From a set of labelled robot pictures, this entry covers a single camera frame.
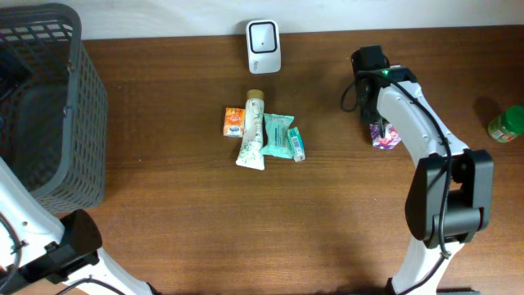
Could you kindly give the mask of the red purple tissue pack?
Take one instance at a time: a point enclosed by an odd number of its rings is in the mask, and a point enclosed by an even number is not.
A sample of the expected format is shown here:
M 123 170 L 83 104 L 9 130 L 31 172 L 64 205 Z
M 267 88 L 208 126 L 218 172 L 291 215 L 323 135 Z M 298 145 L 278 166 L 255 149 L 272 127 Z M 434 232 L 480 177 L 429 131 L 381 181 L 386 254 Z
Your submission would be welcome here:
M 385 124 L 384 134 L 381 135 L 380 126 L 371 124 L 369 126 L 372 146 L 382 150 L 391 150 L 401 143 L 401 138 L 391 123 Z

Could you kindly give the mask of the small teal box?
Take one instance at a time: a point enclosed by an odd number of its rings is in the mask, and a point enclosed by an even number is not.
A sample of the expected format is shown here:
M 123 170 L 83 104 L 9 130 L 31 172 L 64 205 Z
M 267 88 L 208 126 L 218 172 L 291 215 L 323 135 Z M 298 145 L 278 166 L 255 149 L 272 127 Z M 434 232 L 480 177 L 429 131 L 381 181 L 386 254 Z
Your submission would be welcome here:
M 289 129 L 287 131 L 287 139 L 291 145 L 291 150 L 293 153 L 293 159 L 295 162 L 300 162 L 305 160 L 305 148 L 302 142 L 302 137 L 300 131 L 297 127 Z

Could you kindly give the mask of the teal wet wipes pouch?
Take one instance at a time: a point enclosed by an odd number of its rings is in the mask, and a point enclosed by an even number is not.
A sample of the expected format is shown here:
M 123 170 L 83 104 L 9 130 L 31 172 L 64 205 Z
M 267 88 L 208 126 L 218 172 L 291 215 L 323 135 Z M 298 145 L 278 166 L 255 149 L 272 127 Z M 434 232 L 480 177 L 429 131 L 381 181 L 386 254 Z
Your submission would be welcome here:
M 287 131 L 293 120 L 293 116 L 264 113 L 267 143 L 260 150 L 262 155 L 292 159 Z

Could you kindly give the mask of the green jar with green lid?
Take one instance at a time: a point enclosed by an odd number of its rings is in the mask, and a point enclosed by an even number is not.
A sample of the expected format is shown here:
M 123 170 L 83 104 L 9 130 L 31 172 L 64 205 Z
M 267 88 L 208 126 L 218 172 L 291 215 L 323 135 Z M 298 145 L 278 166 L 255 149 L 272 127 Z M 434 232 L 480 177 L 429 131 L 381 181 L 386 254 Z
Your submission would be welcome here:
M 488 124 L 487 131 L 492 139 L 500 143 L 508 143 L 523 135 L 523 106 L 510 107 Z

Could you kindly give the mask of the white tube with tan cap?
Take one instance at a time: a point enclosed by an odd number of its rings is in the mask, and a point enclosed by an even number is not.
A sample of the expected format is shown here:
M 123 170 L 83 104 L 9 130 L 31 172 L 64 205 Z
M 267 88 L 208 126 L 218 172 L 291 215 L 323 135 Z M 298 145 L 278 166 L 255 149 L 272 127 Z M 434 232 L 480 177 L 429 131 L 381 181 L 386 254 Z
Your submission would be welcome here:
M 246 94 L 245 127 L 236 164 L 255 170 L 264 170 L 263 144 L 264 93 L 251 89 Z

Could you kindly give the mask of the small orange box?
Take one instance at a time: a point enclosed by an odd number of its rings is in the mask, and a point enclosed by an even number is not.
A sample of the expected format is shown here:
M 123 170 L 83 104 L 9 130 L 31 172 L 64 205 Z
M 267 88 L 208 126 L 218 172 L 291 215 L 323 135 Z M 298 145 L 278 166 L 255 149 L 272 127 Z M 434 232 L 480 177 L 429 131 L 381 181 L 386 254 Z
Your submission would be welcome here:
M 227 107 L 224 115 L 223 135 L 226 137 L 242 138 L 245 127 L 245 110 L 242 108 Z

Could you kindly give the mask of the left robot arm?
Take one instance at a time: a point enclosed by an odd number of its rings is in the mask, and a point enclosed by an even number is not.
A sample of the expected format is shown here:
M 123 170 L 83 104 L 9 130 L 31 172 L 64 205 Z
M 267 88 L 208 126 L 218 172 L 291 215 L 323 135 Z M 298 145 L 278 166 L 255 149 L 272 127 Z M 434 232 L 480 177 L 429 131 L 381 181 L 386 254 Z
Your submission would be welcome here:
M 1 266 L 3 294 L 47 279 L 86 294 L 157 294 L 133 277 L 102 246 L 102 235 L 84 210 L 57 218 L 44 209 L 1 161 Z

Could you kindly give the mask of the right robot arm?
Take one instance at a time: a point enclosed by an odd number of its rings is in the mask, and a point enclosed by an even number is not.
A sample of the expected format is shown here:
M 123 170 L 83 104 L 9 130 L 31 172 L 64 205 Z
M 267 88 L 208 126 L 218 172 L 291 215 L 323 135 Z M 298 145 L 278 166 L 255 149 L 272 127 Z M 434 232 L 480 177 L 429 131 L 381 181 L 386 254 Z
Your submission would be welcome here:
M 432 110 L 414 73 L 393 66 L 381 46 L 352 53 L 361 116 L 392 124 L 415 165 L 404 205 L 411 240 L 386 294 L 436 294 L 451 260 L 490 221 L 494 162 L 486 150 L 472 150 Z

